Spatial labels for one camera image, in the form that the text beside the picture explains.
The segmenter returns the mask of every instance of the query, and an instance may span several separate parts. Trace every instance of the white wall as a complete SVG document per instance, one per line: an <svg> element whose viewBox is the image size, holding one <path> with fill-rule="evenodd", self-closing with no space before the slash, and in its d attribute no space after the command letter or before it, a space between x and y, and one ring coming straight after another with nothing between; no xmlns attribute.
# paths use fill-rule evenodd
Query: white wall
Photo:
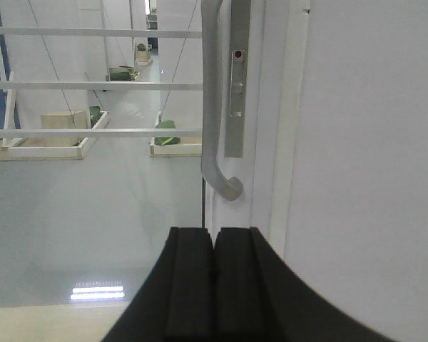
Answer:
<svg viewBox="0 0 428 342"><path fill-rule="evenodd" d="M78 0L80 27L102 29L101 0ZM90 81L105 81L108 75L106 47L103 37L80 38L86 58L86 72Z"/></svg>
<svg viewBox="0 0 428 342"><path fill-rule="evenodd" d="M160 30L201 31L199 0L158 0L157 13ZM200 39L187 39L184 43L184 39L161 38L158 40L158 54L161 82L202 82ZM165 107L163 120L174 120L177 128L201 127L203 116L200 91L172 91L169 96L168 92L163 91L160 102L161 108Z"/></svg>
<svg viewBox="0 0 428 342"><path fill-rule="evenodd" d="M286 260L428 342L428 1L312 0Z"/></svg>
<svg viewBox="0 0 428 342"><path fill-rule="evenodd" d="M79 27L76 0L32 0L40 27ZM27 1L0 1L4 26L36 27ZM45 37L61 81L85 80L85 64L79 40L73 37ZM56 76L40 36L7 36L6 47L16 81L56 81ZM66 91L72 110L87 109L83 90ZM59 90L20 90L19 117L22 128L40 128L40 115L68 110Z"/></svg>

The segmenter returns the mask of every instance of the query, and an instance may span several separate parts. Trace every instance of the green object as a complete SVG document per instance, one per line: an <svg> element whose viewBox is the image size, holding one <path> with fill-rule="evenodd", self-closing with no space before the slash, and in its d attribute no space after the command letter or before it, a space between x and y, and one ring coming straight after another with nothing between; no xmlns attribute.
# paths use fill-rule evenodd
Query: green object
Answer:
<svg viewBox="0 0 428 342"><path fill-rule="evenodd" d="M144 45L143 43L139 43L138 44L138 51L147 51L146 45Z"/></svg>
<svg viewBox="0 0 428 342"><path fill-rule="evenodd" d="M128 70L111 73L111 81L131 81L131 73Z"/></svg>
<svg viewBox="0 0 428 342"><path fill-rule="evenodd" d="M88 108L91 116L91 127L93 127L101 118L101 108L97 105L92 105Z"/></svg>
<svg viewBox="0 0 428 342"><path fill-rule="evenodd" d="M176 125L174 121L172 120L166 120L159 123L156 128L163 128L163 129L171 129L176 128ZM156 138L156 145L159 146L165 146L165 145L175 145L180 143L180 138L177 137L159 137Z"/></svg>

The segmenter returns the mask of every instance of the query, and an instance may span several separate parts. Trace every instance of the white box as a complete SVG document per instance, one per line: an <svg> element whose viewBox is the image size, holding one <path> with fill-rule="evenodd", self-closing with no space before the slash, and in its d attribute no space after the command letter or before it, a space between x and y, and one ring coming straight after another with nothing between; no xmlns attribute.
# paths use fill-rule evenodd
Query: white box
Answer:
<svg viewBox="0 0 428 342"><path fill-rule="evenodd" d="M76 110L71 113L68 110L47 113L41 116L41 128L43 129L86 129L89 118L86 111ZM44 146L74 146L81 141L80 138L45 138Z"/></svg>

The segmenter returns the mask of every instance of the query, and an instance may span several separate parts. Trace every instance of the white floor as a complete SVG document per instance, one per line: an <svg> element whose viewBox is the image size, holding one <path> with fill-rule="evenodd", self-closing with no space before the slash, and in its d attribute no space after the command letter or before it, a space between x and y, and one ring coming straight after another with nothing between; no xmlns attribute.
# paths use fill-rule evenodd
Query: white floor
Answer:
<svg viewBox="0 0 428 342"><path fill-rule="evenodd" d="M141 81L158 81L158 73L154 58ZM158 91L98 97L111 114L110 128L152 128L160 107ZM150 158L148 143L99 139L85 160L0 162L0 307L15 308L0 311L0 341L21 341L4 327L25 308L70 304L76 282L119 281L129 300L170 227L201 226L200 158ZM106 331L119 313L98 328ZM34 322L23 328L32 341L46 341L38 337L38 317L30 315ZM57 331L59 324L48 320L44 329Z"/></svg>

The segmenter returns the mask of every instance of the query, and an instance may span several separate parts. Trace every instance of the glass door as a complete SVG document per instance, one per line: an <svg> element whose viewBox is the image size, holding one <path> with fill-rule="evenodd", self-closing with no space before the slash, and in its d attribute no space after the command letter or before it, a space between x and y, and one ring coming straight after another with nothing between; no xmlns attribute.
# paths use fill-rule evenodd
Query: glass door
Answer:
<svg viewBox="0 0 428 342"><path fill-rule="evenodd" d="M99 341L202 227L200 2L172 3L0 1L0 341Z"/></svg>

